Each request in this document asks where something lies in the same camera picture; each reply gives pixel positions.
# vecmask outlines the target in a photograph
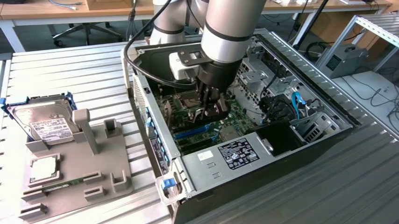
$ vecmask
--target blue pcie slot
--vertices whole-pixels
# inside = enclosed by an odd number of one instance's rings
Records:
[[[185,138],[185,137],[189,137],[194,134],[198,134],[198,133],[202,133],[202,132],[206,132],[209,130],[209,125],[205,125],[204,127],[198,127],[196,129],[192,129],[189,131],[185,131],[180,134],[176,134],[174,135],[174,139],[181,139],[181,138]]]

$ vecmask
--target hard drive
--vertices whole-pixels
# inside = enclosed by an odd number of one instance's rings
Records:
[[[72,134],[80,132],[72,122],[76,109],[72,94],[58,94],[24,99],[0,99],[4,112],[25,131],[30,141],[42,140],[54,145],[73,140]]]

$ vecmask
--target motherboard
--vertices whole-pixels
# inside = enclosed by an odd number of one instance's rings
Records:
[[[192,117],[200,110],[194,90],[158,96],[156,102],[182,155],[242,136],[256,125],[230,92],[226,93],[226,102],[230,106],[228,117],[205,125],[192,122]]]

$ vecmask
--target office chair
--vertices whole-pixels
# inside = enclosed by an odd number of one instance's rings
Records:
[[[70,33],[74,33],[76,31],[84,29],[85,31],[85,44],[89,45],[89,38],[88,38],[88,35],[90,34],[89,30],[90,29],[94,29],[97,31],[101,31],[102,33],[106,33],[106,34],[110,34],[113,36],[117,37],[117,41],[121,42],[124,41],[124,38],[122,36],[117,33],[117,32],[113,32],[112,30],[108,30],[102,27],[98,27],[96,26],[96,24],[98,24],[100,22],[90,22],[90,23],[81,23],[80,25],[74,26],[73,23],[69,23],[68,26],[69,26],[69,29],[66,29],[62,33],[54,35],[52,37],[53,39],[53,43],[57,47],[61,47],[62,46],[62,41],[58,40],[61,37],[65,37],[68,34]],[[109,22],[105,22],[105,27],[109,28],[110,25],[109,25]]]

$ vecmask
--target warning label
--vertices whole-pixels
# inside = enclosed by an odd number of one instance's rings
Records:
[[[64,118],[33,122],[29,125],[44,142],[72,137],[72,132]]]
[[[217,149],[230,169],[236,169],[258,160],[258,156],[245,138],[220,146]]]

